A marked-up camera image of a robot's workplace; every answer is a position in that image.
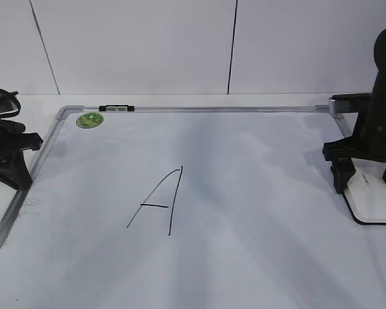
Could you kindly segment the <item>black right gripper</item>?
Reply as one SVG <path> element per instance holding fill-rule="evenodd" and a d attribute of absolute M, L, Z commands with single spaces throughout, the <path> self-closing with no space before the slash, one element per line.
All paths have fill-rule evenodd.
<path fill-rule="evenodd" d="M 356 173 L 351 158 L 386 162 L 386 99 L 371 94 L 367 109 L 358 112 L 352 135 L 325 143 L 322 153 L 326 161 L 331 161 L 337 194 L 344 192 Z M 386 168 L 383 181 L 386 184 Z"/>

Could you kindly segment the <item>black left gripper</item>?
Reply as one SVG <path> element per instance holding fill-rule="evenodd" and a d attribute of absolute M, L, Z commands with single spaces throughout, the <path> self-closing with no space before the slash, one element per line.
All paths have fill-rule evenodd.
<path fill-rule="evenodd" d="M 25 130 L 22 123 L 0 118 L 0 182 L 13 189 L 29 189 L 32 185 L 22 151 L 38 151 L 43 143 L 38 133 Z"/>

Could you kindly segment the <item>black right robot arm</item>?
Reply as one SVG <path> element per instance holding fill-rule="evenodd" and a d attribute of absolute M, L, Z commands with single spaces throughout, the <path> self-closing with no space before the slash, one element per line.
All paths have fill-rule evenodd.
<path fill-rule="evenodd" d="M 332 163 L 338 194 L 356 172 L 354 158 L 386 163 L 386 29 L 374 43 L 374 62 L 378 73 L 370 93 L 339 94 L 329 99 L 332 114 L 358 115 L 351 136 L 327 142 L 322 149 L 325 160 Z M 386 168 L 382 179 L 386 184 Z"/>

